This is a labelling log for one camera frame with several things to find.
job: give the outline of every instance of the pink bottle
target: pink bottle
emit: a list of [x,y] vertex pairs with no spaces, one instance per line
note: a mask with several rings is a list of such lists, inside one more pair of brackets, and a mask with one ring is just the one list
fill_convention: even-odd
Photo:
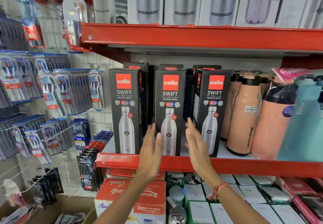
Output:
[[276,76],[270,84],[259,114],[252,154],[259,159],[276,159],[290,117],[294,112],[296,86]]
[[226,107],[221,131],[221,140],[224,141],[226,141],[228,138],[232,105],[236,95],[239,93],[242,76],[242,72],[240,73],[239,71],[236,71],[231,77],[231,83],[229,87],[228,97],[226,100]]
[[251,152],[260,100],[260,77],[254,73],[244,73],[239,93],[233,104],[226,144],[232,154],[247,156]]

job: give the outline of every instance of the bottle image on box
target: bottle image on box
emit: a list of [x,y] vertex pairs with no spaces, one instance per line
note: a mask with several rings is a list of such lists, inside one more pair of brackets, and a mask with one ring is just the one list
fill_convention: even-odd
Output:
[[201,136],[202,140],[207,144],[209,155],[214,151],[216,132],[218,130],[218,121],[216,119],[218,115],[216,107],[209,107],[209,113],[203,122]]
[[197,0],[174,0],[173,20],[175,25],[194,24]]
[[211,0],[210,25],[231,25],[235,10],[236,0]]
[[163,141],[163,155],[175,156],[177,128],[174,118],[174,109],[166,108],[166,117],[161,125]]
[[120,151],[121,153],[135,154],[135,133],[129,114],[129,107],[121,107],[122,116],[119,122]]
[[264,23],[267,19],[271,0],[249,0],[245,21],[248,24]]
[[140,24],[159,22],[160,0],[137,0],[137,20]]

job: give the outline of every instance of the left hand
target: left hand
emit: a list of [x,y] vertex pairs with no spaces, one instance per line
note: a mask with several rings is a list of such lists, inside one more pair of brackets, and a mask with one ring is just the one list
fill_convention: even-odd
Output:
[[137,175],[140,175],[147,181],[152,181],[159,170],[160,161],[162,159],[163,142],[161,140],[162,135],[160,133],[156,136],[156,144],[154,150],[154,138],[155,138],[155,123],[148,127],[145,139],[139,154],[139,166]]

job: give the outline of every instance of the bracelet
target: bracelet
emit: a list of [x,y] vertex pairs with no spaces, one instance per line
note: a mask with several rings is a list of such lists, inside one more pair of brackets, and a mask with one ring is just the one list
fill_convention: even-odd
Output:
[[219,194],[219,192],[228,185],[229,184],[227,182],[223,182],[220,186],[215,186],[213,189],[212,199],[216,200],[216,196]]

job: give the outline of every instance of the toothbrush pack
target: toothbrush pack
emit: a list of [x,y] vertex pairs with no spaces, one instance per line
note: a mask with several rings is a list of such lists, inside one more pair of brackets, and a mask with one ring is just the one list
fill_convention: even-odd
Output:
[[108,76],[104,71],[92,70],[88,76],[93,108],[101,112],[108,105]]

